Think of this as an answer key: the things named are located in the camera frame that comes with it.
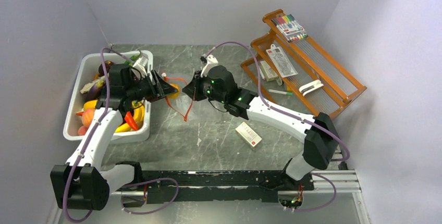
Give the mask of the orange fruit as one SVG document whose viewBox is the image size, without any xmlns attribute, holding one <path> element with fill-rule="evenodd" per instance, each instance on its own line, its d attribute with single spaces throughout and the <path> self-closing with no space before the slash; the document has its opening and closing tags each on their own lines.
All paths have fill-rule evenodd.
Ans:
<svg viewBox="0 0 442 224">
<path fill-rule="evenodd" d="M 176 99 L 179 97 L 180 95 L 180 86 L 174 83 L 170 84 L 172 87 L 174 87 L 176 89 L 176 91 L 170 95 L 167 96 L 168 99 Z"/>
</svg>

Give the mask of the clear zip bag orange zipper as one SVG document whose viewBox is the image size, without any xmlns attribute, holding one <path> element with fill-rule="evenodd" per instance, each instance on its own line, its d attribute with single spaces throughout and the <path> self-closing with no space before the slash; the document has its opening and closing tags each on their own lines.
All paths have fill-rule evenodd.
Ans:
<svg viewBox="0 0 442 224">
<path fill-rule="evenodd" d="M 172 85 L 178 92 L 166 97 L 167 105 L 180 114 L 185 122 L 196 121 L 197 115 L 193 107 L 193 100 L 188 97 L 182 89 L 192 80 L 192 75 L 188 73 L 162 72 L 164 81 Z"/>
</svg>

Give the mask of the yellow banana bunch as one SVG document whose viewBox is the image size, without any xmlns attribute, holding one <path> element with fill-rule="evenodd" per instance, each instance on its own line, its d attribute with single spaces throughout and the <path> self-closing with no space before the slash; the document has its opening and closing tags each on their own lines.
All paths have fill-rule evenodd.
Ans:
<svg viewBox="0 0 442 224">
<path fill-rule="evenodd" d="M 144 104 L 141 102 L 133 102 L 132 103 L 132 109 L 130 110 L 131 114 L 133 115 L 133 118 L 135 122 L 137 123 L 139 130 L 141 129 L 144 121 L 144 115 L 145 115 L 145 107 Z M 130 132 L 134 131 L 132 130 L 125 122 L 124 120 L 125 115 L 123 116 L 123 123 L 115 130 L 115 133 L 121 133 L 121 132 Z"/>
</svg>

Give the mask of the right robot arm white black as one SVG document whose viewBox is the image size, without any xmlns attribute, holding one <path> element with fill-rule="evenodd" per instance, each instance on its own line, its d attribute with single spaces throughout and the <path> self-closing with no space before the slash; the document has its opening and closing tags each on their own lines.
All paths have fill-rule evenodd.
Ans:
<svg viewBox="0 0 442 224">
<path fill-rule="evenodd" d="M 338 147 L 338 133 L 328 114 L 303 114 L 262 99 L 256 92 L 239 87 L 224 66 L 216 66 L 207 74 L 195 72 L 182 92 L 194 101 L 217 101 L 232 116 L 265 123 L 303 143 L 303 151 L 288 161 L 281 176 L 286 189 L 295 189 L 312 170 L 327 169 Z"/>
</svg>

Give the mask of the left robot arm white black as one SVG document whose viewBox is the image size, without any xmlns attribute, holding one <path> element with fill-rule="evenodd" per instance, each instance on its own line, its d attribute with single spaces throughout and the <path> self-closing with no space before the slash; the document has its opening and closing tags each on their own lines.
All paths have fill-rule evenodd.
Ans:
<svg viewBox="0 0 442 224">
<path fill-rule="evenodd" d="M 156 102 L 178 90 L 154 70 L 137 80 L 135 75 L 135 68 L 130 65 L 110 67 L 85 137 L 65 164 L 52 168 L 50 179 L 62 210 L 102 210 L 113 192 L 124 186 L 133 191 L 142 188 L 144 175 L 139 162 L 118 162 L 111 170 L 101 172 L 105 151 L 123 119 L 132 111 L 134 101 Z"/>
</svg>

